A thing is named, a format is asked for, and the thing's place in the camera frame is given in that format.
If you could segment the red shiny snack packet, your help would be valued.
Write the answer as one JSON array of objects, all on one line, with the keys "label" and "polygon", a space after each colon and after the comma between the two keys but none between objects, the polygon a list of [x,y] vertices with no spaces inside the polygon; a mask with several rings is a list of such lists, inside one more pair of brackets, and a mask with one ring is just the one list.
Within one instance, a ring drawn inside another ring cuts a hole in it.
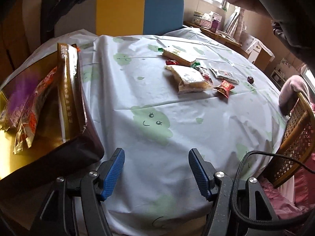
[{"label": "red shiny snack packet", "polygon": [[229,98],[230,91],[234,89],[235,86],[229,83],[226,80],[223,80],[218,86],[215,86],[214,89],[224,95],[227,99]]}]

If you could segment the large orange rice-cracker bag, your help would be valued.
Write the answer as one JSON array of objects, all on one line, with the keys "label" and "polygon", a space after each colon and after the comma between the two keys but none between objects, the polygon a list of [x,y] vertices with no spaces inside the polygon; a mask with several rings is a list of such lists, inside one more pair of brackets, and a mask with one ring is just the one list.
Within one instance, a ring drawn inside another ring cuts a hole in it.
[{"label": "large orange rice-cracker bag", "polygon": [[24,146],[32,146],[42,107],[51,91],[57,76],[58,67],[54,67],[36,86],[24,105],[18,124],[13,153],[17,155]]}]

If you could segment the beige cracker pack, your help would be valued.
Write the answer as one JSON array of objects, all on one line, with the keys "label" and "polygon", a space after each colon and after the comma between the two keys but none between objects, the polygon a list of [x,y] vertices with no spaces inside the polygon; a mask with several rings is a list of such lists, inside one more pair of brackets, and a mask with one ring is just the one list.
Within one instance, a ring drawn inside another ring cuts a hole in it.
[{"label": "beige cracker pack", "polygon": [[196,69],[183,65],[166,65],[164,68],[172,73],[177,82],[178,94],[212,89],[212,84],[208,83]]}]

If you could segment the pink white candy bar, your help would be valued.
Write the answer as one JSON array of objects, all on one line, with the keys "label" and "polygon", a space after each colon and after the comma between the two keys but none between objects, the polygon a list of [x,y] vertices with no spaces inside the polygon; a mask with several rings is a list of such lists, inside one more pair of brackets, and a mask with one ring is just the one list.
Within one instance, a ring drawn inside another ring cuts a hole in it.
[{"label": "pink white candy bar", "polygon": [[196,67],[197,71],[201,74],[203,79],[211,86],[213,86],[213,81],[212,78],[210,77],[210,72],[207,68],[197,66]]}]

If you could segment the green yellow cracker pack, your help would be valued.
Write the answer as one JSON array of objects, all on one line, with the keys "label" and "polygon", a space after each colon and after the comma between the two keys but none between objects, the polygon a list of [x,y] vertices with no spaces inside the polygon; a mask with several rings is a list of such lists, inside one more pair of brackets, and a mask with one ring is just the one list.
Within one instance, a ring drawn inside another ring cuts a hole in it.
[{"label": "green yellow cracker pack", "polygon": [[182,65],[192,68],[200,65],[200,62],[197,62],[194,56],[175,47],[158,48],[158,51],[162,52],[162,56],[167,58],[166,65]]}]

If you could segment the purple snack packet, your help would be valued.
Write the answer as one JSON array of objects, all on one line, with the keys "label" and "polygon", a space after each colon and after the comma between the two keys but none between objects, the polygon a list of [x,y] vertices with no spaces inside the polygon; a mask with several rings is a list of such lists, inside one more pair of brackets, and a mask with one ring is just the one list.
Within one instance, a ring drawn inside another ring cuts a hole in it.
[{"label": "purple snack packet", "polygon": [[24,106],[37,86],[37,80],[24,79],[18,81],[1,112],[1,129],[8,131],[17,128]]}]

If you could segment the gold brown snack bag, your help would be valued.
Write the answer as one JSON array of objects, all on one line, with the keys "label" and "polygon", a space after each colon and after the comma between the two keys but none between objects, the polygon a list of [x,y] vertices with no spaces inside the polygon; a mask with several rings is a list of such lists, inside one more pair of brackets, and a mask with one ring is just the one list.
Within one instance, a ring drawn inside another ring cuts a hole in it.
[{"label": "gold brown snack bag", "polygon": [[63,142],[74,139],[86,128],[86,112],[76,45],[58,43],[58,102]]}]

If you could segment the red gold gift box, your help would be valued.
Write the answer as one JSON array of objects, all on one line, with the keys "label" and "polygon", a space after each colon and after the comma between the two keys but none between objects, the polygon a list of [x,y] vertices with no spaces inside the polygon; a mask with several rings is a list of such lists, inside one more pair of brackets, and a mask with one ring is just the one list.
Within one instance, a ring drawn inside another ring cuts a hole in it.
[{"label": "red gold gift box", "polygon": [[[38,85],[54,67],[58,67],[57,51],[20,67],[8,76],[1,85],[1,112],[18,81],[37,80]],[[59,79],[57,71],[30,148],[24,146],[23,151],[15,155],[13,148],[18,128],[8,131],[1,129],[1,211],[15,220],[36,214],[47,193],[46,186],[56,177],[81,171],[104,155],[83,86],[86,128],[74,139],[63,142],[59,118]]]}]

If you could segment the white green-cloud tablecloth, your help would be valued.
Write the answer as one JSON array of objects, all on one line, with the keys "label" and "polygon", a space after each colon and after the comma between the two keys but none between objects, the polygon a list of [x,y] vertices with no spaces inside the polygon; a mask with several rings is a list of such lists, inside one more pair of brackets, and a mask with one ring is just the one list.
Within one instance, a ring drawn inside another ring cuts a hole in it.
[{"label": "white green-cloud tablecloth", "polygon": [[[275,152],[280,146],[287,118],[279,110],[279,91],[248,60],[216,41],[184,31],[97,37],[78,30],[46,42],[21,67],[55,52],[59,42],[80,48],[84,94],[104,158],[117,147],[125,150],[122,174],[103,204],[114,235],[176,235],[178,226],[207,214],[211,204],[189,167],[190,149],[234,176],[246,152]],[[228,99],[214,91],[178,94],[161,47],[231,71],[239,84]]]}]

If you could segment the wicker rattan chair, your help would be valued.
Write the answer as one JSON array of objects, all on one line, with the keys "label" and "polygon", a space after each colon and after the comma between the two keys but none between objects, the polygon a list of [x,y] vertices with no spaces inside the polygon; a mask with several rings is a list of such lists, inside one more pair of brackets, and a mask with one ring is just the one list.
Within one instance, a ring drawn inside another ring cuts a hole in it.
[{"label": "wicker rattan chair", "polygon": [[[297,93],[298,101],[287,122],[286,130],[277,154],[306,162],[314,151],[314,112],[308,99]],[[287,182],[301,167],[295,161],[274,157],[271,171],[266,174],[275,188]]]}]

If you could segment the red jujube date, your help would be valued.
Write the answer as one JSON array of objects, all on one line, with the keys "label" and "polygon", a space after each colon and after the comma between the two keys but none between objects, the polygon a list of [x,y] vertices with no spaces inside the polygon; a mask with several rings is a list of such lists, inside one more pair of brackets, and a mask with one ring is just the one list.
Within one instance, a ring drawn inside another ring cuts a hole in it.
[{"label": "red jujube date", "polygon": [[254,83],[254,79],[252,78],[252,76],[247,77],[247,81],[248,81],[248,83],[250,83],[250,84],[253,84],[253,83]]}]

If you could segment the pink fuzzy cloth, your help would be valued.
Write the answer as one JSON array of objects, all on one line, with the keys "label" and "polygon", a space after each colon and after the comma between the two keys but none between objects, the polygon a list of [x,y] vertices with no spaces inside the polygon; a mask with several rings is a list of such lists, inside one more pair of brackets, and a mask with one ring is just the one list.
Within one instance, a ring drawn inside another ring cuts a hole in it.
[{"label": "pink fuzzy cloth", "polygon": [[306,81],[299,75],[293,75],[286,80],[279,94],[279,108],[284,116],[288,115],[296,105],[298,93],[310,101]]}]

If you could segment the white cardboard box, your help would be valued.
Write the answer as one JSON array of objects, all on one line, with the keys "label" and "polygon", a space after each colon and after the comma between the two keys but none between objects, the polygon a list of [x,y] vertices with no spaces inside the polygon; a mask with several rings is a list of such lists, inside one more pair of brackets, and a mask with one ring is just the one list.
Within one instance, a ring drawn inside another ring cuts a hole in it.
[{"label": "white cardboard box", "polygon": [[273,52],[258,38],[244,31],[240,36],[240,44],[243,55],[261,71],[264,71],[275,58]]}]

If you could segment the wooden side desk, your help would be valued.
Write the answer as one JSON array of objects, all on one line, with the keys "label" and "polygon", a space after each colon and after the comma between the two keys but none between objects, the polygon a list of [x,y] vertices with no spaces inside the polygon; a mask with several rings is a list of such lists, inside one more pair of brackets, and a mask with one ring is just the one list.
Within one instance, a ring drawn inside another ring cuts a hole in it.
[{"label": "wooden side desk", "polygon": [[238,51],[241,48],[241,44],[239,44],[235,41],[232,41],[232,40],[230,40],[224,36],[221,36],[218,33],[211,32],[210,30],[205,29],[203,27],[200,27],[200,26],[193,24],[191,22],[184,21],[183,25],[199,29],[204,35],[212,38],[213,40],[216,40],[217,42],[231,48],[234,51]]}]

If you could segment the purple small box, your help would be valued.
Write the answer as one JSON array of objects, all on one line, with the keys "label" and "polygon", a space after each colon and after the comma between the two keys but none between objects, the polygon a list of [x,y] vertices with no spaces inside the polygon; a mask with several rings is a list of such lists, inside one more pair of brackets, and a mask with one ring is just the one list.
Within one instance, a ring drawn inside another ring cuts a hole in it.
[{"label": "purple small box", "polygon": [[219,25],[220,25],[220,22],[218,20],[214,19],[212,21],[210,31],[216,33]]}]

